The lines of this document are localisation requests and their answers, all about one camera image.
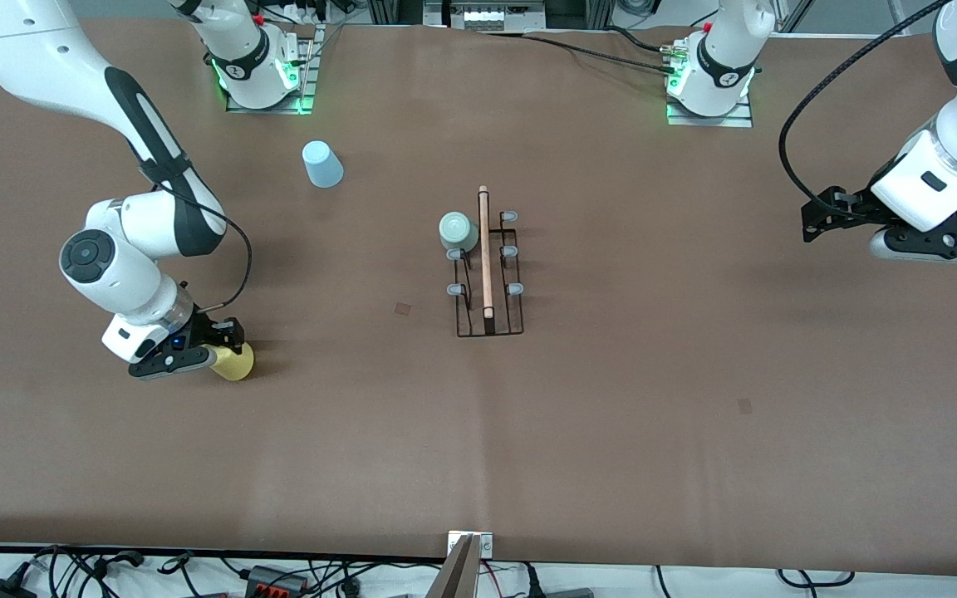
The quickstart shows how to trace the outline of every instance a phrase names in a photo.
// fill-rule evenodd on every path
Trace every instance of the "brown table surface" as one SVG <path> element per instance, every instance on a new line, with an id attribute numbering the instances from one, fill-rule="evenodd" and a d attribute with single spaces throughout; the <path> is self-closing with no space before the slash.
<path id="1" fill-rule="evenodd" d="M 189 24 L 86 29 L 253 239 L 224 316 L 258 366 L 128 378 L 56 255 L 147 183 L 113 131 L 0 90 L 0 541 L 437 556 L 463 528 L 504 560 L 957 574 L 957 267 L 804 245 L 778 165 L 862 42 L 774 39 L 756 128 L 721 130 L 666 125 L 652 73 L 429 27 L 343 32 L 312 116 L 228 115 Z M 890 42 L 802 118 L 801 175 L 862 186 L 952 92 L 928 37 Z M 480 184 L 520 212 L 507 340 L 457 340 L 444 291 L 438 218 Z M 228 236 L 164 269 L 208 304 L 242 265 Z"/>

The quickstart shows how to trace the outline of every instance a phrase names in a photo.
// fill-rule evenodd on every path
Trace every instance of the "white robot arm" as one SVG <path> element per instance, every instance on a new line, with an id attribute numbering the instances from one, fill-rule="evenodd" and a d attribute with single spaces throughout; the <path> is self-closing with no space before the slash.
<path id="1" fill-rule="evenodd" d="M 61 250 L 69 283 L 115 314 L 102 337 L 106 347 L 128 360 L 137 378 L 216 362 L 216 351 L 205 348 L 165 364 L 164 350 L 201 343 L 242 355 L 242 327 L 233 319 L 211 321 L 156 265 L 163 257 L 216 249 L 225 231 L 223 209 L 140 84 L 100 56 L 65 0 L 0 0 L 0 85 L 32 105 L 119 131 L 159 187 L 96 203 L 84 230 Z M 220 328 L 212 332 L 213 326 Z"/>
<path id="2" fill-rule="evenodd" d="M 957 87 L 957 0 L 935 19 L 935 45 Z M 957 262 L 957 94 L 857 194 L 831 187 L 802 207 L 804 241 L 833 228 L 884 224 L 877 257 Z"/>
<path id="3" fill-rule="evenodd" d="M 667 95 L 701 116 L 722 116 L 737 105 L 755 75 L 755 61 L 774 31 L 771 0 L 721 0 L 710 27 L 675 42 L 676 75 Z"/>
<path id="4" fill-rule="evenodd" d="M 276 105 L 300 85 L 297 34 L 259 26 L 244 0 L 168 0 L 194 24 L 224 91 L 242 107 Z"/>

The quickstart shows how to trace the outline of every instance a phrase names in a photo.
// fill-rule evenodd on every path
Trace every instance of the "wooden rod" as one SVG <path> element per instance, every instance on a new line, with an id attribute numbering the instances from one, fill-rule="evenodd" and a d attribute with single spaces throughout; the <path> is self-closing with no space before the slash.
<path id="1" fill-rule="evenodd" d="M 489 189 L 478 187 L 478 234 L 482 243 L 482 317 L 493 319 L 493 276 L 489 266 Z"/>

